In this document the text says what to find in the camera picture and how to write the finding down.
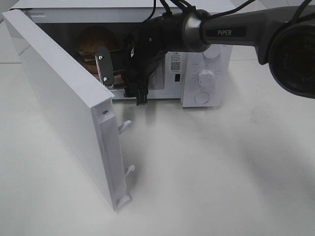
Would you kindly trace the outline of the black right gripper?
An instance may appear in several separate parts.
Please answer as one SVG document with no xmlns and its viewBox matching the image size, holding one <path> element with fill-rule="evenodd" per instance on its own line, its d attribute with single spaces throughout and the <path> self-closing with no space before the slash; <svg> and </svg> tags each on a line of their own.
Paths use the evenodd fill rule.
<svg viewBox="0 0 315 236">
<path fill-rule="evenodd" d="M 171 50 L 171 18 L 153 18 L 138 26 L 136 41 L 124 47 L 120 74 L 125 83 L 125 98 L 136 98 L 137 106 L 148 103 L 149 78 Z"/>
</svg>

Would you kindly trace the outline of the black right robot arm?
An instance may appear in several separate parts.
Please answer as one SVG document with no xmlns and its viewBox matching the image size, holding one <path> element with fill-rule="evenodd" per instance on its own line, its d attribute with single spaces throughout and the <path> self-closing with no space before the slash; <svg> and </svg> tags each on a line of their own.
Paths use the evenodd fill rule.
<svg viewBox="0 0 315 236">
<path fill-rule="evenodd" d="M 190 10 L 143 22 L 121 52 L 124 97 L 146 104 L 149 77 L 166 53 L 202 53 L 213 44 L 254 47 L 283 89 L 314 98 L 315 7 L 306 3 L 233 15 Z"/>
</svg>

